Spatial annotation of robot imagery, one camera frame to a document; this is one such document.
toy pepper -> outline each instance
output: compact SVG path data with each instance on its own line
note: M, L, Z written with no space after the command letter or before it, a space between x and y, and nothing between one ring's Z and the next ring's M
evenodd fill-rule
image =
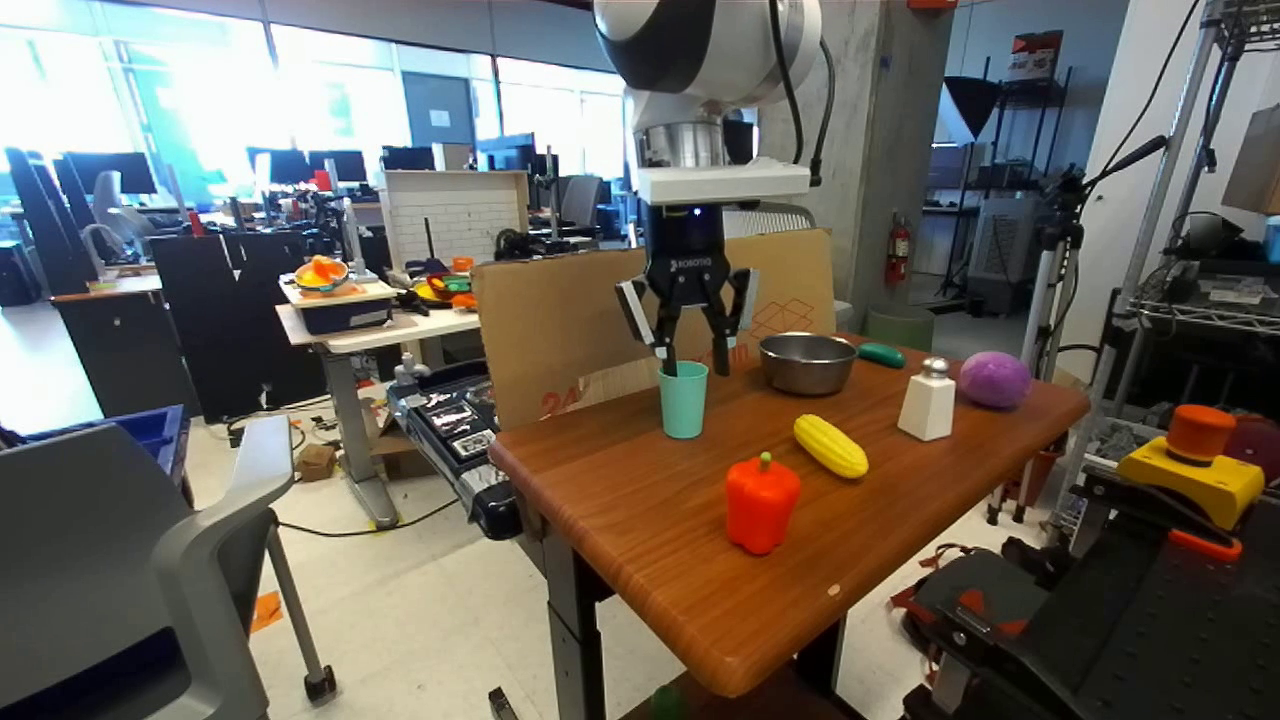
M769 453L739 458L726 476L728 538L746 550L769 557L791 525L801 476Z

silver bowl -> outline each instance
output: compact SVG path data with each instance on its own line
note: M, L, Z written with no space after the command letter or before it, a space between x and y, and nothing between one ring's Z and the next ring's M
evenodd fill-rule
M791 395L834 395L847 379L857 347L840 337L779 330L762 338L765 379Z

metal pole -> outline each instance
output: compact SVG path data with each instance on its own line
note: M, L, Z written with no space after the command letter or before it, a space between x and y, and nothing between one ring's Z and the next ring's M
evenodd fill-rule
M1046 321L1054 311L1054 293L1058 293L1058 248L1046 248L1040 252L1040 265L1036 265L1036 296L1034 296L1034 309L1028 309L1028 326L1026 326L1026 347L1021 347L1021 360L1028 362L1028 370L1040 377L1040 330L1046 330Z
M1186 141L1189 141L1191 109L1202 100L1210 55L1212 55L1212 32L1202 32L1198 64L1191 64L1189 87L1186 87L1186 95L1178 105L1178 115L1172 115L1169 152L1164 152L1159 174L1154 184L1143 220L1135 226L1135 248L1127 257L1127 273L1123 273L1123 283L1120 283L1120 311L1127 311L1133 293L1142 288L1142 274L1143 274L1143 265L1148 265L1148 252L1154 252L1154 238L1155 238L1155 223L1159 223L1159 211L1164 211L1164 196L1169 196L1178 158L1179 158Z
M275 585L279 585L279 600L285 600L292 631L295 631L295 647L303 651L308 679L314 679L314 676L324 670L324 664L319 664L319 651L316 651L316 635L314 635L303 600L299 600L295 578L292 578L292 562L287 562L279 533L275 533L275 510L268 518L268 557L274 557L274 570L275 570Z

bowl of fruit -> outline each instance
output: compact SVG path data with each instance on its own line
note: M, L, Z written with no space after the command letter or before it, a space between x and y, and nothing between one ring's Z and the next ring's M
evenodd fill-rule
M308 257L295 273L292 283L299 293L335 293L347 279L347 265L335 257Z

black cable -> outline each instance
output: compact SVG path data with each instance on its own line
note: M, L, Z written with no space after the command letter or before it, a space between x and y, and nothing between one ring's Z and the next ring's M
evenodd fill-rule
M1186 32L1189 32L1198 7L1202 7L1202 0L1189 7L1186 24L1178 28L1178 37L1172 37L1172 44L1169 44L1169 53L1164 53L1164 59L1159 59L1159 71L1155 71L1155 80L1154 80L1154 93L1148 93L1148 100L1143 100L1143 109L1133 115L1127 131L1120 136L1120 143L1117 143L1112 157L1103 158L1100 174L1117 163L1117 157L1123 152L1123 143L1133 141L1133 131L1135 131L1135 128L1143 124L1143 115L1154 113L1154 105L1155 105L1155 95L1159 95L1159 84L1164 84L1164 71L1169 71L1169 64L1172 64L1178 49L1186 44Z
M816 141L812 141L812 158L809 158L809 187L824 184L824 146L827 146L827 128L834 128L834 109L836 109L836 59L827 39L816 44L824 53L824 68L827 68L827 100L824 100L824 120L816 124Z
M327 533L327 527L308 527L308 525L287 525L287 518L279 518L279 527L292 527L292 533L303 533L303 536L319 536L319 538L388 536L388 533L405 533L405 527L412 527L412 525L424 525L424 518L442 517L442 510L450 510L451 504L457 504L457 500L437 504L437 508L429 508L424 517L405 518L405 525L395 525L395 527Z
M1058 351L1064 355L1064 351L1103 351L1103 347L1100 342L1061 342Z
M1172 44L1169 44L1169 53L1164 53L1164 59L1159 59L1159 71L1155 71L1155 80L1154 80L1154 87L1148 87L1143 109L1133 115L1133 124L1123 128L1120 143L1112 146L1112 157L1103 158L1103 166L1100 166L1098 174L1108 174L1108 166L1117 163L1117 157L1123 152L1123 143L1133 141L1133 131L1135 131L1135 128L1143 124L1143 115L1154 113L1154 105L1155 105L1155 95L1159 95L1159 87L1164 87L1169 64L1172 64L1178 49L1186 44L1198 7L1202 7L1202 0L1191 0L1189 14L1179 20L1179 28L1178 28L1178 37L1172 37ZM1058 323L1050 326L1050 337L1061 330L1061 323L1070 321L1070 311L1074 311L1074 304L1077 304L1082 268L1074 268L1074 274L1077 274L1077 279L1070 283L1070 299L1064 299L1064 309L1058 311Z
M803 158L803 120L801 120L801 105L797 105L791 64L790 64L790 53L783 53L779 0L769 0L769 37L774 37L774 59L778 59L778 71L783 77L783 93L790 93L791 124L797 124L791 163L801 163L801 158Z

